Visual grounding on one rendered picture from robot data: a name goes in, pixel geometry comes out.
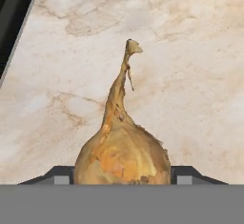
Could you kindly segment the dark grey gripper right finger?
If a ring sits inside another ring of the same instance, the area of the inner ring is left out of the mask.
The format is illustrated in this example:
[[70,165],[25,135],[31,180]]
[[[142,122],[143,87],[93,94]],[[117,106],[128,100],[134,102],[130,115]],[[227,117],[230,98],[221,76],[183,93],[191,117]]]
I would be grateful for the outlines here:
[[225,185],[225,182],[201,174],[193,166],[171,166],[173,185]]

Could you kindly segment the yellow-brown onion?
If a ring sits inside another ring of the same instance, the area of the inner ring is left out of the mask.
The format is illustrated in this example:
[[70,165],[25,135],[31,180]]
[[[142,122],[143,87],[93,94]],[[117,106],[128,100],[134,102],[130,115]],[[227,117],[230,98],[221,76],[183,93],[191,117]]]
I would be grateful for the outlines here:
[[110,88],[99,131],[82,147],[74,166],[79,185],[169,185],[171,163],[162,143],[135,124],[124,106],[125,82],[132,79],[129,60],[142,52],[126,42],[120,72]]

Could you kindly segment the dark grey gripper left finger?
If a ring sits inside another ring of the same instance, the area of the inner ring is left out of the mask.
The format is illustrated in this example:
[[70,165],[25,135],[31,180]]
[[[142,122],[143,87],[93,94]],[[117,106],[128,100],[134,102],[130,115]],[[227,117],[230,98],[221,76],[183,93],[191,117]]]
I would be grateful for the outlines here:
[[22,182],[22,185],[72,185],[74,166],[54,166],[43,175]]

